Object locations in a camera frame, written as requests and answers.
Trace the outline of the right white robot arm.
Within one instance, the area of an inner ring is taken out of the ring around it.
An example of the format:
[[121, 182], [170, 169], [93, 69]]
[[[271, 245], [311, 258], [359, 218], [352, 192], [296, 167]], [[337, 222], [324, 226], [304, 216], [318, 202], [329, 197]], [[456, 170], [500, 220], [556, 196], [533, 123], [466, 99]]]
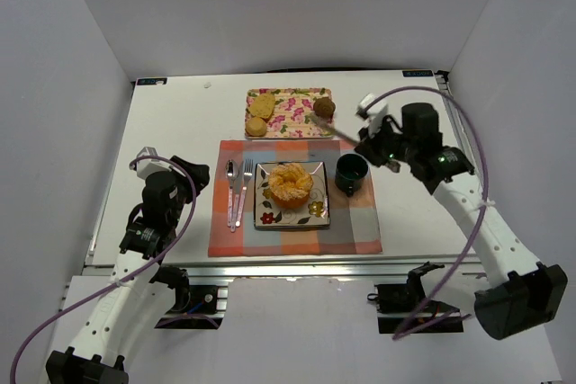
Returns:
[[476, 317], [492, 338], [502, 340], [552, 321], [568, 282], [557, 264], [546, 266], [512, 231], [495, 206], [482, 194], [481, 182], [466, 155], [443, 141], [439, 115], [430, 103], [402, 107], [396, 121], [381, 109], [370, 114], [368, 102], [357, 114], [367, 124], [359, 131], [356, 153], [373, 166], [411, 174], [453, 218], [474, 251], [484, 278], [469, 279], [454, 267], [424, 263], [409, 272], [407, 292], [414, 309], [400, 324], [396, 337], [418, 331], [416, 315], [432, 299]]

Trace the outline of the metal tongs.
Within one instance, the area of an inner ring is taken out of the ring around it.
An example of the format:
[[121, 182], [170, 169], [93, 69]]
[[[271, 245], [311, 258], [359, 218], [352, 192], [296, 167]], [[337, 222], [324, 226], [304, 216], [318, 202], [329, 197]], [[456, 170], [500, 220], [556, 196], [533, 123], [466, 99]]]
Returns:
[[338, 138], [341, 138], [342, 140], [344, 140], [345, 142], [347, 142], [348, 144], [350, 144], [352, 147], [356, 147], [360, 144], [360, 141], [357, 140], [356, 138], [353, 138], [349, 135], [347, 135], [345, 132], [342, 132], [341, 130], [335, 129], [333, 126], [331, 126], [328, 122], [326, 122], [325, 120], [323, 120], [322, 118], [318, 117], [315, 113], [312, 113], [310, 115], [310, 120], [318, 127], [320, 127], [321, 129], [324, 129], [325, 131], [327, 131], [329, 134], [336, 136]]

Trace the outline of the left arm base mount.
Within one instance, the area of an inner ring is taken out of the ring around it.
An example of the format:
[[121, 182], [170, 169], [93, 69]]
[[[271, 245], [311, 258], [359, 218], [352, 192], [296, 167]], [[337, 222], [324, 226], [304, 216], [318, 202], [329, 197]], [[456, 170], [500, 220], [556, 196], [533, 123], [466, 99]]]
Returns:
[[228, 299], [228, 288], [213, 283], [191, 282], [186, 270], [163, 267], [152, 279], [164, 283], [174, 294], [175, 303], [160, 318], [158, 329], [217, 330]]

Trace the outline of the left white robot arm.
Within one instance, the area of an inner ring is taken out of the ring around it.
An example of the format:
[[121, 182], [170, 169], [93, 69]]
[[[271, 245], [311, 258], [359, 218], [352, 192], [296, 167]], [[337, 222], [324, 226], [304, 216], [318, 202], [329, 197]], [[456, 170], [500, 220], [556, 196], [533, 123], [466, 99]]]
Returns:
[[186, 270], [163, 261], [190, 225], [182, 212], [195, 209], [210, 168], [145, 148], [130, 169], [144, 182], [141, 200], [130, 212], [107, 285], [91, 298], [90, 316], [65, 350], [49, 355], [51, 383], [128, 382], [143, 336], [190, 300]]

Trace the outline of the orange sugar-topped bun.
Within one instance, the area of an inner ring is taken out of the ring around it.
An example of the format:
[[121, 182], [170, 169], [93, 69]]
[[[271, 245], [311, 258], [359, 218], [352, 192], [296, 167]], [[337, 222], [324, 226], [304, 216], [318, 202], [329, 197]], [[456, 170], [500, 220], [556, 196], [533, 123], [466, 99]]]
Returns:
[[268, 176], [270, 193], [282, 209], [296, 210], [310, 198], [313, 180], [300, 163], [276, 165]]

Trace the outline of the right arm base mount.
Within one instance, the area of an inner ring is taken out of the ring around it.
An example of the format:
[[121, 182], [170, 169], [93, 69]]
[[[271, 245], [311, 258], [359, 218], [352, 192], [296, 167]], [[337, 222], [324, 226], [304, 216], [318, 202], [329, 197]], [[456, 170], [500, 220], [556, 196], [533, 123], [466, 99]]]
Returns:
[[[444, 269], [439, 263], [426, 262], [411, 270], [404, 283], [378, 284], [374, 292], [366, 296], [367, 302], [376, 307], [378, 331], [381, 335], [392, 335], [402, 320], [425, 297], [421, 277], [429, 272]], [[451, 316], [433, 326], [419, 330], [421, 334], [455, 334], [464, 331], [460, 310], [440, 301], [431, 300], [422, 312], [419, 312], [410, 325], [421, 326], [428, 321], [451, 312]]]

